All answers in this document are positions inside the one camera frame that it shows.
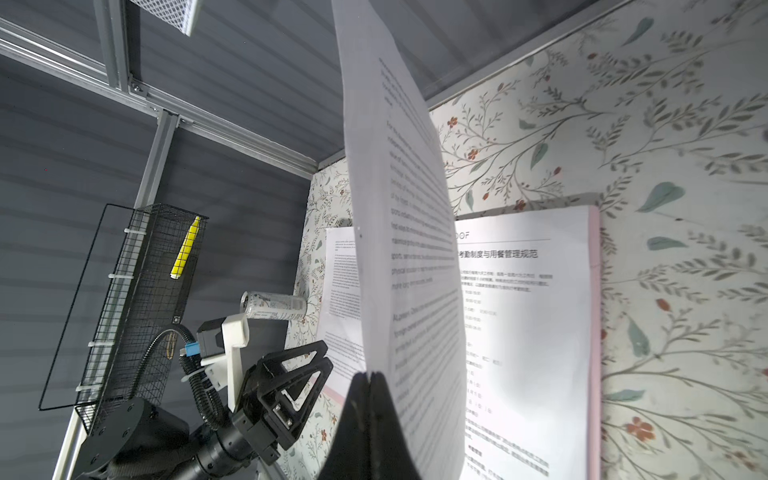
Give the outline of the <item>printed paper sheet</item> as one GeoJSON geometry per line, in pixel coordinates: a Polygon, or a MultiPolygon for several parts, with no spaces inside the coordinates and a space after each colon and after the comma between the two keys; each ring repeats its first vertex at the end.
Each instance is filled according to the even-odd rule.
{"type": "Polygon", "coordinates": [[[597,213],[456,224],[467,340],[466,479],[593,479],[597,213]]]}
{"type": "Polygon", "coordinates": [[[466,340],[455,219],[436,129],[367,1],[332,5],[367,369],[384,376],[424,479],[465,458],[466,340]]]}
{"type": "Polygon", "coordinates": [[[366,370],[354,229],[326,230],[326,259],[317,338],[333,370],[324,393],[342,404],[355,374],[366,370]]]}

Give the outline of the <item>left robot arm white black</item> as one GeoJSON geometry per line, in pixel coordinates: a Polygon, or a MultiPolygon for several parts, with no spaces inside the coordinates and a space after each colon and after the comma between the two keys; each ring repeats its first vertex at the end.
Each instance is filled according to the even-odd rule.
{"type": "Polygon", "coordinates": [[[333,370],[324,341],[262,357],[222,427],[190,431],[145,399],[127,401],[82,444],[74,479],[222,479],[274,465],[300,438],[333,370]]]}

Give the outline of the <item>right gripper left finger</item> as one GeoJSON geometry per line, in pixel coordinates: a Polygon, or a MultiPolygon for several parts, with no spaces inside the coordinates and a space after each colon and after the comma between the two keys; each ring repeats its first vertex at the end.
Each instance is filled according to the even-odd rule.
{"type": "Polygon", "coordinates": [[[370,478],[370,382],[356,374],[350,384],[337,430],[318,480],[370,478]]]}

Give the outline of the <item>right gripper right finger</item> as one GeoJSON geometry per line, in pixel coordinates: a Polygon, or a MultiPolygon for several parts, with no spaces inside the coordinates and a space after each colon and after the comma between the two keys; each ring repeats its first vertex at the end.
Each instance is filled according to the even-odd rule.
{"type": "Polygon", "coordinates": [[[411,459],[385,376],[370,378],[370,478],[420,479],[411,459]]]}

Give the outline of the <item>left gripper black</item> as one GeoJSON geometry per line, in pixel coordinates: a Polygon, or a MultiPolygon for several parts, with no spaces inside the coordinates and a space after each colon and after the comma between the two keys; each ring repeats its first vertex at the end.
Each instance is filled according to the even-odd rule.
{"type": "Polygon", "coordinates": [[[253,455],[274,465],[300,438],[332,372],[320,340],[269,353],[245,373],[233,424],[253,455]]]}

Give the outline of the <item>pink file folder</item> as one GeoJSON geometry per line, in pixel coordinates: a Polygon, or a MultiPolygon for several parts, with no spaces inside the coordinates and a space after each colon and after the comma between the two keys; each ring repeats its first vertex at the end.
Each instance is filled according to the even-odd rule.
{"type": "Polygon", "coordinates": [[[599,214],[592,206],[455,220],[356,206],[333,354],[362,349],[323,479],[596,479],[599,214]]]}

